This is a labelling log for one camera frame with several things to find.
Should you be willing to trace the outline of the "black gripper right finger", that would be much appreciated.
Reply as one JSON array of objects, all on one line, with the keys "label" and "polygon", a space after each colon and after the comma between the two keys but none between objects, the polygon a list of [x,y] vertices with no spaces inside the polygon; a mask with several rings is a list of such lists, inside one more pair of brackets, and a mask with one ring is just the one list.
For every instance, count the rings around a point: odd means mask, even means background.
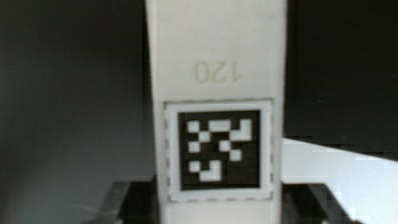
[{"label": "black gripper right finger", "polygon": [[351,218],[326,184],[283,185],[283,224],[363,224]]}]

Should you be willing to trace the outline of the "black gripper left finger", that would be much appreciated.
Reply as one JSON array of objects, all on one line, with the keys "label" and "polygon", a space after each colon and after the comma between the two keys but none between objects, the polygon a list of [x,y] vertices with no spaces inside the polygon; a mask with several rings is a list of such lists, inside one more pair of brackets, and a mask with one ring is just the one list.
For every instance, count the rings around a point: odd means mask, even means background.
[{"label": "black gripper left finger", "polygon": [[97,224],[157,224],[153,184],[116,182],[107,192]]}]

